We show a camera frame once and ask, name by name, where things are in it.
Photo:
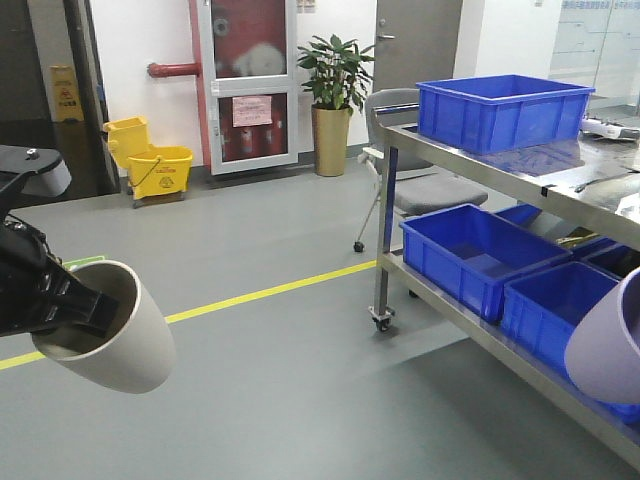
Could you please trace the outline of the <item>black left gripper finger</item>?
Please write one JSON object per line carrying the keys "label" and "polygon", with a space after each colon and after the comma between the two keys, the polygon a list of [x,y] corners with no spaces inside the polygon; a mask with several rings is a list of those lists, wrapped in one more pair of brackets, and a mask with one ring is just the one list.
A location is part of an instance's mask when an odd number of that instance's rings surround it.
{"label": "black left gripper finger", "polygon": [[116,319],[119,301],[89,272],[69,273],[59,290],[64,322],[104,338]]}

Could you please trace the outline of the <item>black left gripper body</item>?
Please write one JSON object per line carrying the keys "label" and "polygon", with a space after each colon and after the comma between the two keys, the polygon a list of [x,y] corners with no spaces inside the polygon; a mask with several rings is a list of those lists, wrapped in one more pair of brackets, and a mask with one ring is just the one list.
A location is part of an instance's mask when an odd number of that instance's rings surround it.
{"label": "black left gripper body", "polygon": [[17,219],[1,222],[1,335],[49,334],[65,324],[71,275],[46,236]]}

